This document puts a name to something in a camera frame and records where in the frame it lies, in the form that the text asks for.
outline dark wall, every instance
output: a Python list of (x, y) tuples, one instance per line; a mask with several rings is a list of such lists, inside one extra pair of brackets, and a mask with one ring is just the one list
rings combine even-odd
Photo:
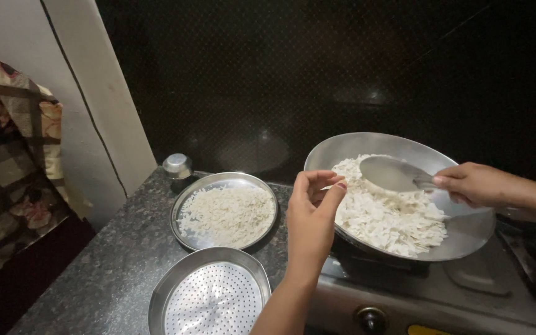
[(536, 0), (97, 0), (161, 162), (291, 182), (383, 132), (536, 179)]

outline granite countertop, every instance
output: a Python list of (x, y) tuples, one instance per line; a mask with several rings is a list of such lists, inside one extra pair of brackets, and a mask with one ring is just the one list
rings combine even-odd
[[(274, 290), (287, 265), (284, 217), (293, 188), (270, 187), (279, 202), (278, 229), (252, 255), (266, 269)], [(169, 227), (175, 197), (158, 168), (9, 334), (148, 334), (151, 293), (188, 254)]]

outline stove knob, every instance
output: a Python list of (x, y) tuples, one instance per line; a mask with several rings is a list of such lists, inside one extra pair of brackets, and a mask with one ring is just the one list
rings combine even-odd
[(360, 308), (355, 312), (355, 320), (367, 335), (383, 335), (388, 328), (386, 315), (375, 307)]

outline fingernail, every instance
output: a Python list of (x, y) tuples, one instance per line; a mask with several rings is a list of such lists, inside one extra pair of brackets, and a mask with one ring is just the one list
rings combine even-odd
[(444, 178), (440, 176), (436, 176), (434, 178), (431, 178), (431, 182), (434, 183), (434, 185), (440, 185), (444, 182)]

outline white wall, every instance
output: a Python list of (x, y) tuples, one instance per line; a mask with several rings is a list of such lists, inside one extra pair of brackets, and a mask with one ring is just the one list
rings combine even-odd
[[(93, 0), (45, 3), (119, 179), (131, 194), (156, 163), (96, 5)], [(39, 0), (0, 0), (0, 60), (63, 103), (64, 173), (93, 203), (88, 219), (100, 229), (126, 199)]]

